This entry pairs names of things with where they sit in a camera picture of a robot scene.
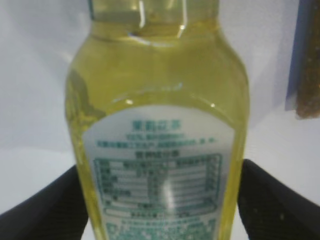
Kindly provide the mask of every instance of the white wall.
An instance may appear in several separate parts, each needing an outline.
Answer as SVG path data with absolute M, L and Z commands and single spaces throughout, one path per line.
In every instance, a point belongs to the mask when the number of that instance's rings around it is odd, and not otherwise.
M 320 119 L 285 111 L 298 0 L 221 0 L 220 8 L 250 78 L 245 157 L 320 204 Z M 64 80 L 89 27 L 86 0 L 0 0 L 0 213 L 74 164 Z M 90 227 L 83 239 L 93 239 Z M 232 239 L 248 239 L 239 215 Z

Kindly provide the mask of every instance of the oil bottle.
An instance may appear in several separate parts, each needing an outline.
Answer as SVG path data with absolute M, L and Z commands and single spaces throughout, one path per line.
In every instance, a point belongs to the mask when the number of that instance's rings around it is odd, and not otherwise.
M 249 117 L 218 0 L 91 0 L 66 118 L 97 240 L 228 240 Z

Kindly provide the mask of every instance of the white label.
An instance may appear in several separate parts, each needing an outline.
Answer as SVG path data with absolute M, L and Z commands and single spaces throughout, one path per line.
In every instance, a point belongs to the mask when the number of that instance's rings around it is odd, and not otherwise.
M 235 131 L 195 108 L 148 105 L 83 134 L 109 240 L 215 240 Z

